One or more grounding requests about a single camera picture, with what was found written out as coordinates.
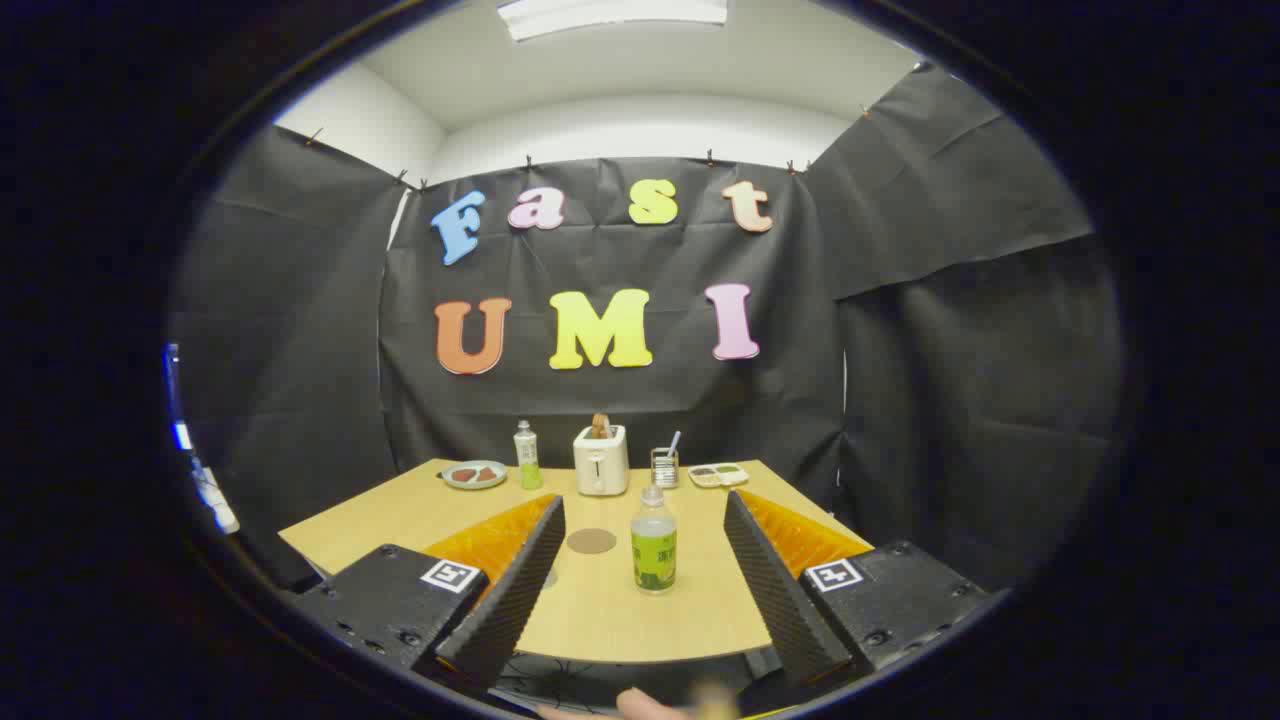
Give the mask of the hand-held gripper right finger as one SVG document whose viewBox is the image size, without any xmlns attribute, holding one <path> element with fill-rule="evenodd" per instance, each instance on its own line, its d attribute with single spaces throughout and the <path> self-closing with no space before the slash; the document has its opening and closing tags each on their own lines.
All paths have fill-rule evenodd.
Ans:
<svg viewBox="0 0 1280 720">
<path fill-rule="evenodd" d="M 730 491 L 723 528 L 794 684 L 882 671 L 991 602 L 909 541 L 872 548 L 750 492 Z"/>
</svg>

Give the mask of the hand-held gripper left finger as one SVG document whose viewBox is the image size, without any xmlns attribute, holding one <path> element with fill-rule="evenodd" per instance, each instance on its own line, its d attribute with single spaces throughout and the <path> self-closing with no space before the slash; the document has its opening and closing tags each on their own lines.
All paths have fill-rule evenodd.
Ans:
<svg viewBox="0 0 1280 720">
<path fill-rule="evenodd" d="M 415 551 L 381 544 L 292 602 L 340 643 L 485 691 L 515 652 L 566 536 L 541 495 Z"/>
</svg>

